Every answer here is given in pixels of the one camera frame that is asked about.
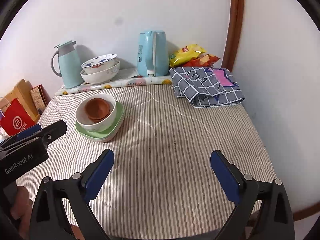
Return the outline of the person's left hand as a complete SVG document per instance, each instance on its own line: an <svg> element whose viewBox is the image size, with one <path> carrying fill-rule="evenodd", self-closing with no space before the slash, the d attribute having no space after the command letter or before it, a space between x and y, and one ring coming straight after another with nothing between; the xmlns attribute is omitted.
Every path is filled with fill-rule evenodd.
<svg viewBox="0 0 320 240"><path fill-rule="evenodd" d="M29 199L29 191L23 187L17 187L14 204L11 207L11 215L14 219L20 219L18 233L23 239L29 239L29 226L33 202Z"/></svg>

